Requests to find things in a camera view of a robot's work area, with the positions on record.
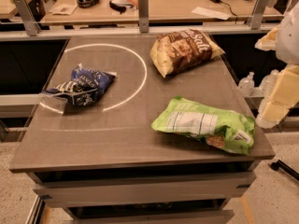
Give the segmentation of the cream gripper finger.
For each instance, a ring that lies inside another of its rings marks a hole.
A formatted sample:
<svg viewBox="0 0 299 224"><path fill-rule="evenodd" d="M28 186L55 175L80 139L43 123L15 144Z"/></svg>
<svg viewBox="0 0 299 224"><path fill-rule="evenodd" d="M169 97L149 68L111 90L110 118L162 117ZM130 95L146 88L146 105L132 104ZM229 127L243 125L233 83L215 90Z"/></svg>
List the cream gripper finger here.
<svg viewBox="0 0 299 224"><path fill-rule="evenodd" d="M263 51L275 50L277 34L278 27L276 26L256 42L255 48Z"/></svg>
<svg viewBox="0 0 299 224"><path fill-rule="evenodd" d="M258 109L256 123L270 129L278 125L299 103L299 66L288 64L280 72L272 72Z"/></svg>

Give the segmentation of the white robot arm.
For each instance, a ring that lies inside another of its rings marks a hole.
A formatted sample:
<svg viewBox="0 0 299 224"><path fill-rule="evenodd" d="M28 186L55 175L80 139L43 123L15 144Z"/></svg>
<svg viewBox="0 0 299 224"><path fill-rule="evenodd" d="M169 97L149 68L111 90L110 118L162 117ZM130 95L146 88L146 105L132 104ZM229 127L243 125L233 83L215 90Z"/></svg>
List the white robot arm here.
<svg viewBox="0 0 299 224"><path fill-rule="evenodd" d="M256 123L265 129L278 125L299 103L299 3L284 14L280 25L255 44L256 49L274 50L286 64L272 71L265 83Z"/></svg>

